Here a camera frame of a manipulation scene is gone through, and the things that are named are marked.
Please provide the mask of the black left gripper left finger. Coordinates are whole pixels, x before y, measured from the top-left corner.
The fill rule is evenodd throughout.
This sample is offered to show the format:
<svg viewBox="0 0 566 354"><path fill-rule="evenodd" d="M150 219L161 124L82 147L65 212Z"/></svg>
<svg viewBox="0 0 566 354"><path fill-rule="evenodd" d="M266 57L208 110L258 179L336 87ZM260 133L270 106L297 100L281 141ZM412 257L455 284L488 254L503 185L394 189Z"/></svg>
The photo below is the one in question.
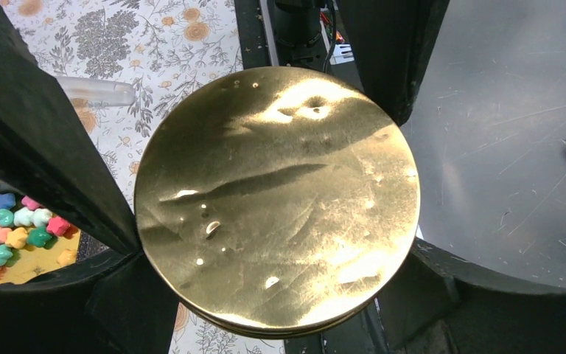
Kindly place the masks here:
<svg viewBox="0 0 566 354"><path fill-rule="evenodd" d="M0 285L0 353L167 353L178 298L144 256L133 213L69 99L1 5L0 180L106 247Z"/></svg>

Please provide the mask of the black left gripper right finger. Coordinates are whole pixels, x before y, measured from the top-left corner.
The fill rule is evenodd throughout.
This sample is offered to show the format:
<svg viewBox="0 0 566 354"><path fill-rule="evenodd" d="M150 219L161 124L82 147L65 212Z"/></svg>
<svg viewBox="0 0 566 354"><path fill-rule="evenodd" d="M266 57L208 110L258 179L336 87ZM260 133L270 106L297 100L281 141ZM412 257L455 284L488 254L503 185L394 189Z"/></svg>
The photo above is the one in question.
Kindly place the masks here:
<svg viewBox="0 0 566 354"><path fill-rule="evenodd" d="M339 1L399 124L421 237L378 298L400 353L566 353L566 1Z"/></svg>

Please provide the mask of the clear plastic scoop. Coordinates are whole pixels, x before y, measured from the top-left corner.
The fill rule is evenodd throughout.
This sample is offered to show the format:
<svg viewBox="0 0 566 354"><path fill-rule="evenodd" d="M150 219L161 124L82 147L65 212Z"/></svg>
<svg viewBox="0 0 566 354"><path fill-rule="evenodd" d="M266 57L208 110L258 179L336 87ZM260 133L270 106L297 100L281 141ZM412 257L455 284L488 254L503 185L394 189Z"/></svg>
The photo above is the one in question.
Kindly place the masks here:
<svg viewBox="0 0 566 354"><path fill-rule="evenodd" d="M83 77L55 79L70 100L100 107L129 106L136 100L136 90L128 83Z"/></svg>

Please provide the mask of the gold tin star candies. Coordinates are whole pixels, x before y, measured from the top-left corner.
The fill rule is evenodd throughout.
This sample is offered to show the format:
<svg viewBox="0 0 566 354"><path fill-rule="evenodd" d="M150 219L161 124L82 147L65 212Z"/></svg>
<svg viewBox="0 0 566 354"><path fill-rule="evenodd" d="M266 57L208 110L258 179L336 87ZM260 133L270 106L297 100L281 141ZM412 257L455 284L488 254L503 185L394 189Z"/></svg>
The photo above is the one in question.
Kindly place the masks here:
<svg viewBox="0 0 566 354"><path fill-rule="evenodd" d="M73 223L0 181L0 284L27 283L105 248Z"/></svg>

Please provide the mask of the white round jar lid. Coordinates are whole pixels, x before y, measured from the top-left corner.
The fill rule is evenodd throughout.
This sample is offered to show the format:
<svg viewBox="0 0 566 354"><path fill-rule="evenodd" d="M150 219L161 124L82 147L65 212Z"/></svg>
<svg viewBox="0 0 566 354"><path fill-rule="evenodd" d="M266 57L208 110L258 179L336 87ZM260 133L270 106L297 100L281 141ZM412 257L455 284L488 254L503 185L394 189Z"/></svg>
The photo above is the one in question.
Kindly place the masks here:
<svg viewBox="0 0 566 354"><path fill-rule="evenodd" d="M147 259L188 309L283 339L385 287L415 238L420 185L401 130L361 91L262 67L176 105L142 154L133 207Z"/></svg>

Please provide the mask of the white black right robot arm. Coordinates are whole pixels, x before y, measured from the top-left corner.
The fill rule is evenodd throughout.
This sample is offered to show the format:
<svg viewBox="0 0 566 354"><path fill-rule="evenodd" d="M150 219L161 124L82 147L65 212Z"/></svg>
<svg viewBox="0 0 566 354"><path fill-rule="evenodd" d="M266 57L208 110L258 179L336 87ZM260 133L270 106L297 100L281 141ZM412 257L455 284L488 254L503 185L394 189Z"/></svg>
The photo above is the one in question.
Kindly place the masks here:
<svg viewBox="0 0 566 354"><path fill-rule="evenodd" d="M335 2L268 1L274 66L327 73L337 43Z"/></svg>

